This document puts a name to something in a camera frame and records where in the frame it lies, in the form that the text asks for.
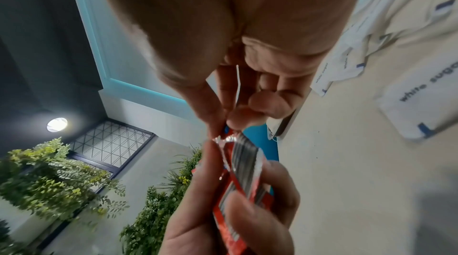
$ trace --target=foil packet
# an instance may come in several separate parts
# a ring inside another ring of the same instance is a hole
[[[224,161],[220,188],[216,194],[213,216],[229,255],[249,253],[245,242],[226,220],[225,206],[229,194],[238,191],[246,198],[270,210],[273,196],[271,187],[260,183],[262,164],[267,160],[262,149],[256,147],[243,133],[226,128],[224,135],[214,139]]]

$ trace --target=hand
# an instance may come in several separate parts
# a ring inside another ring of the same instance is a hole
[[[210,137],[226,120],[242,130],[291,114],[356,2],[109,1],[159,78],[188,102]],[[206,82],[214,71],[219,97]]]
[[[168,221],[160,255],[226,254],[212,215],[222,169],[219,147],[212,141],[206,142],[202,163]],[[288,171],[278,162],[263,165],[261,181],[274,189],[272,213],[233,192],[226,207],[227,220],[257,255],[292,255],[294,245],[288,228],[299,207],[299,193]]]

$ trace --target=finger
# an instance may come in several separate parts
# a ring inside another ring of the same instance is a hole
[[[261,90],[277,91],[278,75],[262,73],[259,78],[259,87]]]
[[[196,116],[202,120],[208,129],[209,138],[219,136],[224,129],[226,115],[218,96],[207,82],[196,86],[181,86],[167,83],[175,89],[189,104]]]
[[[247,105],[250,97],[258,90],[258,73],[249,67],[239,66],[240,91],[237,106]]]
[[[211,214],[219,177],[223,170],[221,151],[213,141],[202,147],[202,160],[193,174],[183,200],[173,213],[167,226],[167,236],[176,237],[194,228]]]
[[[229,194],[226,206],[229,224],[257,255],[293,255],[288,228],[272,213],[250,203],[239,192]]]
[[[275,194],[272,212],[289,228],[299,208],[301,196],[288,170],[279,162],[267,161],[262,165],[261,181],[272,186]]]
[[[267,121],[267,116],[261,112],[256,112],[247,106],[240,106],[231,111],[228,115],[228,126],[237,131],[242,131],[254,125],[263,125]]]
[[[229,112],[235,108],[235,98],[239,89],[237,68],[232,65],[220,65],[215,72],[219,100],[223,109]]]
[[[304,100],[312,76],[280,77],[277,91],[260,91],[250,98],[248,105],[257,112],[263,112],[272,118],[284,118],[290,115]]]

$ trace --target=table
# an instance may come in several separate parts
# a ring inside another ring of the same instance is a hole
[[[450,37],[390,46],[360,77],[308,96],[278,139],[301,193],[296,254],[458,254],[458,125],[410,142],[374,102]]]

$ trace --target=round light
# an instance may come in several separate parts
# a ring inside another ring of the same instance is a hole
[[[60,132],[64,128],[67,127],[67,120],[63,117],[55,118],[52,121],[48,122],[48,126],[46,127],[48,131],[55,133]]]

